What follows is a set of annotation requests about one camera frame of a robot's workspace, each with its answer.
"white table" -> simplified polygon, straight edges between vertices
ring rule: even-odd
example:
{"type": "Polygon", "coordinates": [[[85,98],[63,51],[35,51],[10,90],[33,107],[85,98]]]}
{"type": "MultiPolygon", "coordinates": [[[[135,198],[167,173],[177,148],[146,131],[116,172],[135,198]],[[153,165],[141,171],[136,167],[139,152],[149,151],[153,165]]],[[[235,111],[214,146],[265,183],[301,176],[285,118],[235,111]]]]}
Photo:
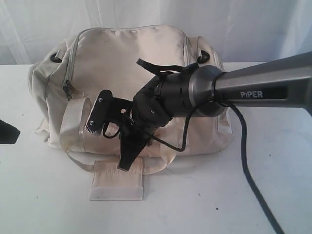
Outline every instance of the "white table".
{"type": "MultiPolygon", "coordinates": [[[[28,92],[29,67],[0,66],[0,118],[21,130],[16,145],[0,145],[1,234],[274,233],[243,175],[233,113],[236,137],[227,149],[178,157],[145,176],[143,201],[89,201],[93,175],[33,133],[42,115],[28,92]]],[[[240,109],[249,167],[270,208],[287,234],[311,233],[312,117],[301,109],[240,109]]]]}

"canvas bag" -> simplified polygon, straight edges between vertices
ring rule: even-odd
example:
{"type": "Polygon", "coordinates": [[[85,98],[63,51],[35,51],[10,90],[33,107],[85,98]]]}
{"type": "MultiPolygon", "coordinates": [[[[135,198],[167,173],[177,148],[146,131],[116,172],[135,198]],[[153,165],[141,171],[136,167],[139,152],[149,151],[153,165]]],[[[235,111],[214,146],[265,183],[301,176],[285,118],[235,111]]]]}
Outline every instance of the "canvas bag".
{"type": "MultiPolygon", "coordinates": [[[[210,59],[201,65],[223,69],[216,52],[202,37],[188,38],[181,30],[166,25],[130,29],[91,28],[62,41],[29,72],[29,90],[44,120],[37,129],[47,144],[64,151],[119,155],[119,139],[94,136],[84,129],[90,108],[103,89],[113,96],[132,100],[154,75],[136,64],[138,58],[157,65],[186,66],[196,62],[200,51],[210,59]]],[[[174,118],[155,135],[181,146],[184,118],[174,118]]],[[[108,128],[113,134],[117,126],[108,128]]],[[[207,154],[222,150],[233,139],[227,111],[214,118],[192,118],[186,150],[179,155],[207,154]]],[[[144,157],[143,174],[164,169],[176,156],[174,150],[152,142],[144,157]],[[150,162],[146,159],[155,157],[150,162]]],[[[86,165],[69,155],[86,171],[86,165]]]]}

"white backdrop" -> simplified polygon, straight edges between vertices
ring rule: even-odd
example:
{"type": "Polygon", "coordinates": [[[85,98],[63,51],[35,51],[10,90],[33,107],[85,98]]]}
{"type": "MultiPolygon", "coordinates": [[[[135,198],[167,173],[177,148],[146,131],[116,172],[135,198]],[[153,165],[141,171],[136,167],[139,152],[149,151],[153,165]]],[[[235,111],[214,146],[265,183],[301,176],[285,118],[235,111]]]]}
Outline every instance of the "white backdrop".
{"type": "Polygon", "coordinates": [[[168,24],[202,35],[223,61],[312,50],[312,0],[0,0],[0,64],[29,64],[90,27],[168,24]]]}

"zipper pull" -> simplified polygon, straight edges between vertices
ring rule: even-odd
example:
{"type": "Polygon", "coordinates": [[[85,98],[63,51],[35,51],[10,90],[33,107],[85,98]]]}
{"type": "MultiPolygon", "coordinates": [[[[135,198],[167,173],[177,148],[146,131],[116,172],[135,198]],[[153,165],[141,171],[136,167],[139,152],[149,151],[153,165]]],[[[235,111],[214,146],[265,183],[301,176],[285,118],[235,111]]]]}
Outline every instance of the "zipper pull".
{"type": "Polygon", "coordinates": [[[67,96],[67,99],[70,101],[72,99],[73,94],[76,93],[76,89],[70,84],[70,81],[65,81],[65,85],[63,86],[63,90],[67,96]]]}

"bag strap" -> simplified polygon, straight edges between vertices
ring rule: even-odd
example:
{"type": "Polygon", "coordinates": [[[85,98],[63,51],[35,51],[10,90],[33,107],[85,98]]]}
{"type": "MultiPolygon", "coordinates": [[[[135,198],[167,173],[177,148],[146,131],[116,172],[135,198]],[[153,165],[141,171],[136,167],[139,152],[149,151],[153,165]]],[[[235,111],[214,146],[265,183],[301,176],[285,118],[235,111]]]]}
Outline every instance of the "bag strap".
{"type": "MultiPolygon", "coordinates": [[[[59,133],[59,142],[62,150],[67,156],[81,169],[87,172],[94,172],[94,165],[89,165],[78,161],[69,155],[69,152],[76,148],[79,151],[85,151],[83,146],[84,125],[82,121],[87,119],[91,110],[91,102],[89,98],[73,98],[71,99],[64,113],[62,125],[59,133]]],[[[143,175],[150,175],[165,169],[176,157],[176,152],[165,145],[160,146],[161,158],[153,166],[144,166],[143,175]]]]}

